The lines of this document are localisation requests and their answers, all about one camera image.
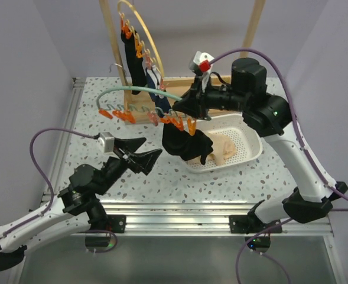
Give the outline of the beige underwear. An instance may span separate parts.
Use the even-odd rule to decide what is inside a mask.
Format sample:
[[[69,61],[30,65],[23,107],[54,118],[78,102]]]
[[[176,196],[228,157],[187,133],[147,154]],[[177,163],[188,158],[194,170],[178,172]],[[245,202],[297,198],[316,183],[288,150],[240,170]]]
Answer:
[[[194,152],[187,157],[182,157],[184,161],[190,164],[200,163],[205,165],[206,162],[212,160],[216,166],[221,166],[237,152],[234,142],[228,136],[200,130],[196,130],[190,146],[190,150],[197,150],[200,153],[198,156],[195,156]]]

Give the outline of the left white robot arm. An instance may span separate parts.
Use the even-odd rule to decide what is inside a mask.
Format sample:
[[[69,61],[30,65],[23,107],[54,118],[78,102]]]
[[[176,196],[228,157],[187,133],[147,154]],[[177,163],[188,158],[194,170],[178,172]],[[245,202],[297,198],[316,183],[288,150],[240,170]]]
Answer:
[[[146,139],[115,138],[108,132],[95,136],[101,151],[111,153],[101,169],[89,164],[77,166],[69,184],[48,203],[26,216],[0,226],[0,272],[21,263],[28,252],[69,234],[104,233],[109,218],[98,199],[130,170],[148,175],[162,153],[137,150]]]

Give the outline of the black underwear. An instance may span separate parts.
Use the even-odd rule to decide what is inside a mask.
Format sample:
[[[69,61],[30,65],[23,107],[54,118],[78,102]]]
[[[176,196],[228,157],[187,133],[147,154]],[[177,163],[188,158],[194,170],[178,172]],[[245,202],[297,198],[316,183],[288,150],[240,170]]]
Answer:
[[[184,161],[199,157],[201,164],[205,164],[207,156],[213,152],[213,142],[204,132],[196,130],[191,136],[173,124],[163,126],[162,146],[168,154],[179,156]]]

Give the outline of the green clip hanger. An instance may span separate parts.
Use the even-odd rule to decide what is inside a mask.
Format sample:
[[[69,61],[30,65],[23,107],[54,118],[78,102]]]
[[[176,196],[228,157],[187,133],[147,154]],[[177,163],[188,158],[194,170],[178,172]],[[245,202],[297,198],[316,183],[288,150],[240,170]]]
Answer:
[[[190,87],[191,83],[193,81],[193,78],[174,78],[174,79],[167,79],[165,80],[166,83],[168,83],[168,87],[166,88],[166,91],[168,92],[167,99],[172,105],[177,97],[180,97],[183,95]],[[118,93],[122,92],[121,103],[114,103],[111,104],[110,102],[105,101],[105,96],[112,93]],[[156,89],[150,89],[147,87],[140,87],[138,89],[139,94],[134,95],[132,94],[131,89],[125,89],[124,87],[111,87],[105,91],[103,91],[97,98],[96,98],[96,105],[98,108],[98,111],[100,114],[102,114],[105,117],[112,118],[115,115],[113,114],[114,111],[124,113],[124,112],[130,112],[131,116],[134,118],[132,121],[127,120],[127,123],[147,123],[149,121],[149,116],[151,114],[155,114],[158,116],[158,114],[155,112],[155,104],[152,102],[149,93],[156,93],[162,95],[162,90],[156,90]],[[169,110],[167,113],[169,116],[173,117],[184,117],[185,115],[179,112],[175,112],[172,110]]]

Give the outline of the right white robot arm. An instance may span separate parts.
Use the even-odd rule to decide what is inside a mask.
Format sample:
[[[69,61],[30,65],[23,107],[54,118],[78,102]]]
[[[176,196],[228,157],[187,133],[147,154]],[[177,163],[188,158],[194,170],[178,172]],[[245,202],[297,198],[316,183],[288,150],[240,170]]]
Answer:
[[[231,82],[220,86],[210,83],[211,68],[207,59],[192,60],[194,82],[174,103],[174,110],[202,120],[210,119],[211,109],[241,112],[244,123],[276,151],[296,183],[288,197],[260,201],[237,219],[239,232],[258,233],[286,217],[302,224],[324,218],[333,209],[332,202],[348,187],[333,179],[315,157],[291,113],[289,101],[266,91],[266,68],[253,58],[236,59]]]

